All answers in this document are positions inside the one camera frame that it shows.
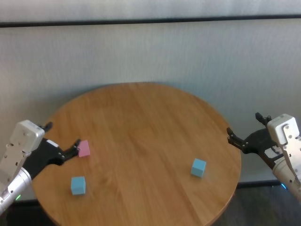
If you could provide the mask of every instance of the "pink cube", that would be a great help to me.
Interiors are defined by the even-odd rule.
[[[83,140],[79,144],[79,157],[90,155],[89,144],[87,140]]]

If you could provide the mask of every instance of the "block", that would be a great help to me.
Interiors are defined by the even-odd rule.
[[[79,157],[85,157],[90,155],[89,144],[87,140],[83,140],[79,144]]]
[[[71,192],[72,192],[72,195],[86,193],[85,177],[73,177],[71,179]]]
[[[202,177],[206,168],[206,162],[200,159],[195,159],[192,168],[191,174],[197,177]]]

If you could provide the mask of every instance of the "wooden tabletop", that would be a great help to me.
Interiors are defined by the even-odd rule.
[[[154,83],[107,86],[65,104],[47,138],[66,149],[87,139],[91,155],[46,167],[33,181],[45,212],[62,226],[203,226],[230,201],[240,152],[208,103]],[[203,178],[190,174],[195,158]],[[86,194],[71,194],[85,176]]]

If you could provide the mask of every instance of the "wall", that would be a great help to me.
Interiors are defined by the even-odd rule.
[[[0,29],[0,153],[16,122],[45,122],[77,95],[120,82],[197,95],[241,137],[261,128],[256,111],[299,119],[300,33],[299,19]],[[241,181],[271,178],[243,156]]]
[[[0,22],[44,22],[295,15],[299,0],[10,0]]]

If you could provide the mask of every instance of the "blue cube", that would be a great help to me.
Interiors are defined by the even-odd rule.
[[[206,168],[206,162],[200,159],[195,159],[191,168],[191,174],[197,177],[202,177]]]
[[[85,194],[86,193],[85,177],[72,178],[71,179],[71,191],[72,191],[72,195]]]

